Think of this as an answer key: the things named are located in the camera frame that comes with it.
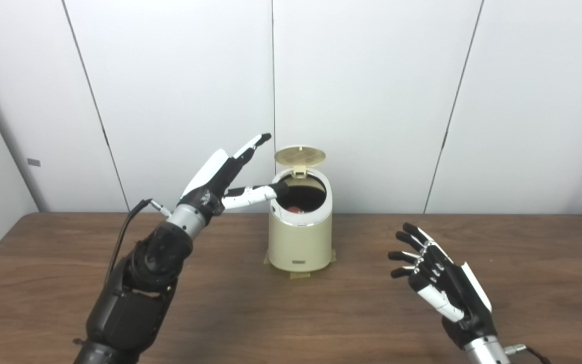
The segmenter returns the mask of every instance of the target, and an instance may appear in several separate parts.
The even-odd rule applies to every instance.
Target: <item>red object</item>
[[[300,212],[304,212],[302,211],[302,209],[300,209],[300,207],[296,207],[296,206],[291,206],[287,209],[287,211],[289,212],[295,212],[296,214],[300,214]]]

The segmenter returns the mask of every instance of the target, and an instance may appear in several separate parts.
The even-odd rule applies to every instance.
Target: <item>lid hinge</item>
[[[306,166],[293,166],[293,178],[303,179],[307,178]]]

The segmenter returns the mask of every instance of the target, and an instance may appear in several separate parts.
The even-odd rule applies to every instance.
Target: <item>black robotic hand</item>
[[[391,251],[390,260],[411,265],[392,271],[393,278],[408,277],[408,284],[443,315],[442,323],[455,345],[464,349],[478,338],[495,337],[491,302],[467,263],[456,265],[427,233],[405,223],[397,239],[417,254]]]

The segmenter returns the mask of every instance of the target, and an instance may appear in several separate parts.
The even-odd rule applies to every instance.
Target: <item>white robotic hand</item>
[[[417,226],[405,223],[397,239],[417,254],[391,251],[390,260],[411,265],[391,272],[393,278],[408,277],[408,284],[443,315],[448,336],[466,350],[473,364],[509,364],[497,341],[491,302],[467,263],[455,265],[443,249]]]
[[[152,205],[168,217],[168,222],[189,228],[190,223],[199,225],[194,219],[190,221],[190,212],[200,214],[203,217],[202,225],[206,226],[213,216],[219,216],[224,210],[272,200],[288,193],[286,184],[228,189],[242,167],[251,160],[257,147],[269,139],[271,134],[259,134],[232,157],[229,157],[223,149],[217,150],[185,187],[173,212],[154,201]]]

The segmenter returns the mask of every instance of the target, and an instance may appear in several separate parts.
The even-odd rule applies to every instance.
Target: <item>cable connector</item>
[[[167,207],[161,205],[160,203],[151,200],[150,201],[150,205],[152,205],[152,207],[154,207],[155,209],[157,209],[158,212],[160,212],[164,217],[170,217],[172,216],[172,212],[170,210],[168,210]]]
[[[511,356],[511,355],[517,354],[517,353],[519,353],[521,351],[525,351],[525,350],[527,350],[527,346],[524,344],[505,346],[504,347],[504,354]]]

